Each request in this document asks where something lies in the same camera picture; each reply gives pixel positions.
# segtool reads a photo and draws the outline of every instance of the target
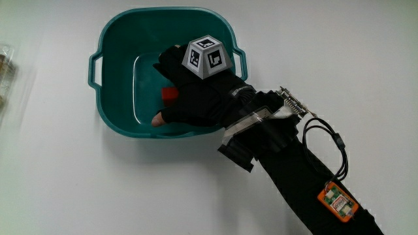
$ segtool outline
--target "fiducial marker cube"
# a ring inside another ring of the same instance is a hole
[[[189,42],[182,65],[202,79],[233,66],[223,43],[210,35]]]

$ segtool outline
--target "gloved hand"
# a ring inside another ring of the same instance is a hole
[[[235,113],[251,101],[255,90],[229,69],[200,79],[182,65],[186,49],[187,45],[171,46],[159,56],[159,63],[153,65],[179,91],[176,103],[153,118],[153,127],[171,122],[229,126],[237,120]]]

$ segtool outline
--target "black sleeve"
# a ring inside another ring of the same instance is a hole
[[[313,153],[309,151],[309,155],[318,169],[331,176],[332,172]],[[278,153],[264,152],[258,160],[288,205],[313,234],[383,234],[374,217],[363,207],[360,206],[348,223],[342,223],[318,201],[317,196],[330,177],[313,169],[297,138]],[[355,200],[339,181],[335,183]]]

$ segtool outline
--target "red object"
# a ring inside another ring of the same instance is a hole
[[[164,87],[161,89],[161,98],[164,106],[172,106],[178,98],[178,90],[175,87]]]

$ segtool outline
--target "black cable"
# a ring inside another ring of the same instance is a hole
[[[325,127],[320,126],[320,125],[312,125],[312,126],[308,127],[309,123],[311,123],[312,121],[318,121],[322,125],[324,125]],[[341,154],[342,154],[342,165],[341,165],[340,169],[337,171],[337,173],[331,178],[331,180],[329,180],[327,182],[327,184],[331,181],[334,181],[334,180],[339,180],[339,181],[344,180],[347,177],[347,174],[348,174],[348,158],[347,158],[347,153],[344,149],[346,147],[346,145],[342,141],[341,136],[338,133],[335,133],[335,131],[332,129],[332,127],[326,121],[324,121],[323,119],[318,118],[318,117],[314,117],[314,118],[310,119],[309,121],[307,121],[306,124],[305,124],[305,127],[303,129],[302,144],[303,144],[303,147],[304,147],[304,153],[305,153],[306,159],[308,160],[308,162],[313,166],[313,168],[318,173],[328,176],[328,174],[326,174],[326,173],[317,169],[317,167],[312,162],[312,159],[310,159],[310,157],[308,155],[308,145],[306,143],[306,133],[310,129],[314,129],[314,128],[323,129],[328,134],[330,134],[332,139],[334,140],[335,144],[337,145],[338,149],[341,151]]]

